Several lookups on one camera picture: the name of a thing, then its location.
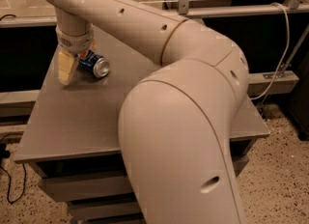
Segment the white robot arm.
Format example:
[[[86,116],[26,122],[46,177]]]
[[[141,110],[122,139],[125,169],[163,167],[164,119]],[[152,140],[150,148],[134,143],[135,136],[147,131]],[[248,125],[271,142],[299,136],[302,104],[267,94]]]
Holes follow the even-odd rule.
[[[118,137],[147,224],[246,224],[230,154],[248,66],[229,38],[132,0],[46,0],[60,45],[89,47],[92,26],[160,66],[122,105]]]

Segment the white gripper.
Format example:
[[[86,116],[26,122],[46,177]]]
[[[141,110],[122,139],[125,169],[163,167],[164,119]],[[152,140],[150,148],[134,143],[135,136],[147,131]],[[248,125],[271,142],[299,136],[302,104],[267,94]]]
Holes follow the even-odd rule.
[[[78,54],[87,49],[96,51],[96,42],[94,39],[94,30],[90,29],[84,35],[73,36],[64,33],[59,27],[56,27],[58,44],[64,48],[58,56],[58,79],[63,85],[69,85],[77,69],[78,61],[71,54]]]

